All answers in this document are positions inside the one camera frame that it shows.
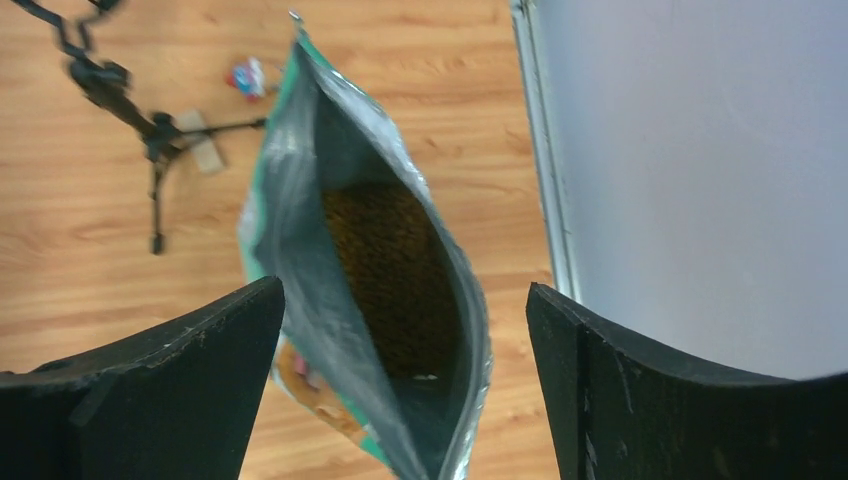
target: metal frame edge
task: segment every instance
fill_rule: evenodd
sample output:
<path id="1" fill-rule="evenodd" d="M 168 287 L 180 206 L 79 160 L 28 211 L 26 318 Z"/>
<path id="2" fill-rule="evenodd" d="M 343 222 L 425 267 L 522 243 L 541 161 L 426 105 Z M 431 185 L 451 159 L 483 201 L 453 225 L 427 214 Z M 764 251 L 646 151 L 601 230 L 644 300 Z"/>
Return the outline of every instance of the metal frame edge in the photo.
<path id="1" fill-rule="evenodd" d="M 550 98 L 548 94 L 551 89 L 541 52 L 541 39 L 538 38 L 539 21 L 535 0 L 510 0 L 510 10 L 524 82 L 530 133 L 533 137 L 539 196 L 545 218 L 554 284 L 560 293 L 580 302 L 573 242 L 569 241 L 571 229 L 567 215 L 567 193 L 563 184 L 565 176 L 561 172 L 561 162 L 557 162 L 554 148 L 556 130 L 551 128 L 556 122 L 549 109 L 545 108 L 545 100 Z"/>

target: white wall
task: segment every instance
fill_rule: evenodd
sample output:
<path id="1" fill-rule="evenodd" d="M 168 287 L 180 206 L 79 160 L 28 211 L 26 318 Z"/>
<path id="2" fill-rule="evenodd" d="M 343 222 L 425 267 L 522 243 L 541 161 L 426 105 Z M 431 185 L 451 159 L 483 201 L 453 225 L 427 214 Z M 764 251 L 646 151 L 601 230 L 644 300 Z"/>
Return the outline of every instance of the white wall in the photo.
<path id="1" fill-rule="evenodd" d="M 848 1 L 536 5 L 583 303 L 738 368 L 848 370 Z"/>

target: candy wrapper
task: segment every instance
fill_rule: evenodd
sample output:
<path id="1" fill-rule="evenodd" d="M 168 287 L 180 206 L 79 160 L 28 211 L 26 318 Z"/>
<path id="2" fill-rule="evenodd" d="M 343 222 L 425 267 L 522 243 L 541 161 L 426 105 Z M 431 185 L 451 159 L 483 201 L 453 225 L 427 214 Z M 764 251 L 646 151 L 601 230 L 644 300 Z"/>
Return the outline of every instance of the candy wrapper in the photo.
<path id="1" fill-rule="evenodd" d="M 280 65 L 257 57 L 245 57 L 234 62 L 224 80 L 249 102 L 255 102 L 276 93 L 282 76 Z"/>

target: laminate floor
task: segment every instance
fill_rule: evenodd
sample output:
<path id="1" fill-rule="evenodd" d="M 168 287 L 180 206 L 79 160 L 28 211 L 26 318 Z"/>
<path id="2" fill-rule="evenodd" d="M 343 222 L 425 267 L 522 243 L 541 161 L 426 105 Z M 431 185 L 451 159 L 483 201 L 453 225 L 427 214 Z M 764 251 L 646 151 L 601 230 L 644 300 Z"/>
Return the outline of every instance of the laminate floor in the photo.
<path id="1" fill-rule="evenodd" d="M 43 3 L 67 15 L 88 6 Z M 551 275 L 507 0 L 130 0 L 94 38 L 133 73 L 143 108 L 236 121 L 270 101 L 248 104 L 224 72 L 242 55 L 285 60 L 290 7 L 396 120 L 485 288 L 496 364 L 470 477 L 556 478 L 524 318 L 530 282 Z M 0 370 L 131 335 L 244 281 L 235 225 L 262 132 L 219 137 L 229 168 L 218 175 L 178 164 L 167 253 L 152 256 L 141 143 L 81 97 L 63 62 L 45 24 L 0 4 Z M 269 383 L 242 478 L 388 474 Z"/>

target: pet food bag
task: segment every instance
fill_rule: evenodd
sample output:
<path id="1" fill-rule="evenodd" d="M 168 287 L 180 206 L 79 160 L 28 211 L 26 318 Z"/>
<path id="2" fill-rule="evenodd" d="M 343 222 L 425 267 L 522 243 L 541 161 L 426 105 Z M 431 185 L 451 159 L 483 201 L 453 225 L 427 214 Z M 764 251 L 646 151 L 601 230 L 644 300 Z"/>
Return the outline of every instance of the pet food bag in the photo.
<path id="1" fill-rule="evenodd" d="M 483 292 L 400 132 L 301 29 L 239 225 L 286 311 L 272 376 L 401 479 L 462 479 L 489 386 Z"/>

